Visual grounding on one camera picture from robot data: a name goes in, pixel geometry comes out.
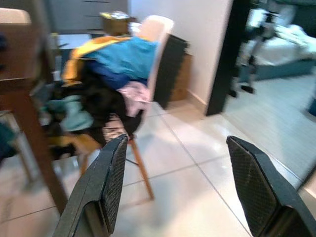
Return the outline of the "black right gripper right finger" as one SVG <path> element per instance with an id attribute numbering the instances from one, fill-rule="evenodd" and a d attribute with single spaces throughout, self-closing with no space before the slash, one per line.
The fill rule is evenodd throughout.
<path id="1" fill-rule="evenodd" d="M 238 199 L 254 237 L 314 237 L 316 220 L 266 153 L 235 136 L 226 143 Z"/>

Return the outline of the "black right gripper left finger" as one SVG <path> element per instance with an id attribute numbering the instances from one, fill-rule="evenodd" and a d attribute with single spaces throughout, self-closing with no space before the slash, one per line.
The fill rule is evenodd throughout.
<path id="1" fill-rule="evenodd" d="M 113 234 L 127 143 L 125 134 L 108 142 L 78 179 L 54 231 L 55 237 L 109 237 Z"/>

